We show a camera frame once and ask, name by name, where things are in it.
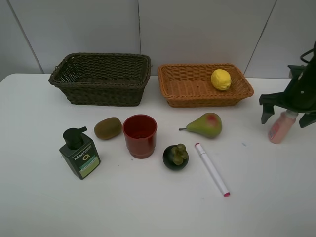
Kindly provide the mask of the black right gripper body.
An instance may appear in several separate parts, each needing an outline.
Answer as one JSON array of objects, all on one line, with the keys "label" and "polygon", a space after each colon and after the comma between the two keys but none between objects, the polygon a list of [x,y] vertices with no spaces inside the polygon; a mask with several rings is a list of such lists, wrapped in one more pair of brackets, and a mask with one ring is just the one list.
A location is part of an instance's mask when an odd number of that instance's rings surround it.
[{"label": "black right gripper body", "polygon": [[291,81],[283,92],[262,94],[259,104],[270,104],[297,113],[316,110],[316,66],[288,65]]}]

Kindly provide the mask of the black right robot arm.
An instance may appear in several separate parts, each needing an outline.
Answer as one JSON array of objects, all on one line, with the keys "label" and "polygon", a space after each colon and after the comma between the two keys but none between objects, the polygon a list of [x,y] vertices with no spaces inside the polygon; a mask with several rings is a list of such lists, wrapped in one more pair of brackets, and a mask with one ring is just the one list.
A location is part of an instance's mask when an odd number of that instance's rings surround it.
[{"label": "black right robot arm", "polygon": [[260,96],[259,104],[263,106],[262,124],[275,114],[274,106],[302,113],[299,120],[301,128],[316,122],[316,48],[303,53],[300,59],[306,65],[288,65],[291,81],[283,92]]}]

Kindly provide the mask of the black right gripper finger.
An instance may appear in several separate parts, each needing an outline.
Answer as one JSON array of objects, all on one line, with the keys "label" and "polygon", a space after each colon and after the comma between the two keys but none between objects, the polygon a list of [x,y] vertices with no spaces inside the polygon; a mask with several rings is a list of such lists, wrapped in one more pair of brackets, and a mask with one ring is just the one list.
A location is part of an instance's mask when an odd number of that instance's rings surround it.
[{"label": "black right gripper finger", "polygon": [[265,124],[268,119],[275,114],[274,106],[270,104],[263,104],[263,112],[261,116],[261,124]]},{"label": "black right gripper finger", "polygon": [[305,113],[299,120],[301,128],[305,128],[313,123],[316,123],[316,112]]}]

